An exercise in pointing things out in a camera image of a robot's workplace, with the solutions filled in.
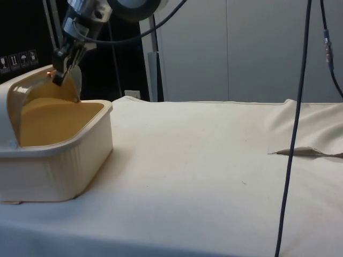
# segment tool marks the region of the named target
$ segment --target black cable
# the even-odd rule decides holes
[[[180,4],[177,5],[177,7],[175,9],[173,9],[173,11],[163,20],[161,21],[159,24],[157,24],[155,27],[149,29],[148,31],[138,35],[138,36],[135,36],[135,37],[132,37],[130,39],[125,39],[125,40],[121,40],[121,41],[103,41],[103,40],[96,40],[96,39],[91,39],[89,37],[86,37],[86,36],[83,36],[78,30],[77,30],[77,27],[75,25],[75,21],[73,21],[73,26],[74,26],[74,30],[76,31],[76,33],[78,34],[78,36],[80,36],[81,38],[83,38],[85,41],[88,41],[88,42],[93,42],[93,43],[97,43],[97,44],[106,44],[106,45],[109,45],[109,44],[112,44],[112,45],[120,45],[120,44],[128,44],[128,43],[131,43],[131,42],[134,42],[136,40],[140,40],[142,37],[144,36],[147,36],[149,35],[150,33],[154,32],[155,30],[157,30],[158,28],[162,27],[168,20],[171,19],[171,17],[174,16],[174,14],[187,2],[187,0],[182,0],[180,2]]]
[[[335,88],[337,89],[338,93],[340,94],[340,96],[343,98],[343,92],[342,92],[342,89],[339,87],[338,85],[338,82],[337,82],[337,79],[336,79],[336,76],[334,75],[334,72],[333,71],[330,71],[330,74],[331,74],[331,78],[332,78],[332,81],[334,83],[334,86]]]
[[[324,29],[327,29],[326,16],[325,16],[325,8],[324,8],[324,0],[320,0],[320,10],[322,11],[322,18],[323,18]]]
[[[107,26],[108,26],[108,31],[109,31],[109,39],[112,41],[113,40],[112,26],[111,26],[111,23],[109,21],[107,22]],[[122,87],[120,85],[120,79],[119,79],[119,70],[118,70],[118,62],[117,62],[117,58],[116,58],[116,49],[115,49],[114,45],[112,45],[112,55],[113,55],[114,69],[115,69],[116,75],[117,75],[117,84],[118,84],[119,96],[123,97]]]
[[[302,93],[303,93],[303,88],[304,88],[304,79],[305,79],[305,70],[306,70],[306,61],[307,61],[307,47],[308,47],[308,42],[309,42],[311,5],[312,5],[312,0],[308,0],[307,10],[306,10],[306,19],[305,19],[305,34],[304,34],[304,46],[303,46],[303,54],[302,54],[300,81],[299,81],[298,95],[297,95],[297,100],[296,100],[293,133],[292,133],[292,139],[290,142],[290,149],[289,149],[289,156],[288,156],[288,163],[287,163],[285,189],[284,189],[284,195],[282,197],[282,204],[281,204],[279,233],[278,233],[277,247],[275,250],[275,257],[279,257],[279,254],[280,254],[282,230],[284,228],[285,210],[286,210],[286,202],[287,202],[288,187],[289,187],[289,180],[290,180],[290,171],[292,169],[295,138],[296,138],[296,133],[297,133],[298,124],[299,124],[299,117],[300,117],[300,108],[301,108]]]
[[[325,50],[326,50],[326,61],[329,66],[330,74],[332,81],[334,83],[335,88],[337,89],[339,95],[343,99],[343,92],[342,89],[339,87],[336,76],[334,75],[334,67],[333,67],[333,54],[331,49],[331,42],[330,42],[330,35],[329,30],[327,28],[326,23],[326,15],[325,15],[325,7],[324,7],[324,0],[320,0],[320,9],[322,11],[322,19],[323,19],[323,27],[324,27],[324,37],[325,37]]]

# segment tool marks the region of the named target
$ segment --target white cabinet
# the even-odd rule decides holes
[[[165,18],[180,0],[156,14]],[[295,99],[306,0],[188,0],[157,32],[166,101]],[[343,87],[343,1],[326,0],[335,72]],[[319,1],[313,1],[305,102],[340,102],[325,61]]]
[[[283,102],[296,99],[299,84],[305,0],[228,0],[229,91],[232,101]],[[343,1],[326,0],[343,86]],[[319,1],[312,1],[304,102],[340,102],[325,61]]]
[[[180,0],[158,12],[164,19]],[[165,101],[229,99],[225,0],[188,0],[157,33]]]

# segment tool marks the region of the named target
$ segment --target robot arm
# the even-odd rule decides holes
[[[54,50],[53,82],[61,85],[66,74],[77,65],[86,52],[85,41],[75,31],[96,39],[112,12],[127,21],[140,21],[164,7],[168,0],[68,0],[69,8],[63,21],[64,42]]]

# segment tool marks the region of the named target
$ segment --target sticker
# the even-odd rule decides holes
[[[9,55],[9,62],[10,62],[12,71],[20,69],[20,63],[19,63],[19,58],[17,54]]]
[[[10,72],[10,65],[6,56],[0,57],[0,74]]]
[[[18,54],[19,56],[19,62],[20,62],[20,66],[22,68],[25,68],[25,67],[28,67],[30,66],[30,62],[29,62],[29,59],[28,59],[28,54],[27,52],[20,52]]]
[[[38,64],[38,56],[36,50],[28,51],[28,60],[30,61],[31,65]]]

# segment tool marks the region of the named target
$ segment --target cable connector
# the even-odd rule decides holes
[[[330,41],[330,35],[329,30],[324,30],[324,44],[325,44],[325,53],[326,53],[326,62],[329,66],[329,70],[333,71],[333,53],[331,48],[331,41]]]

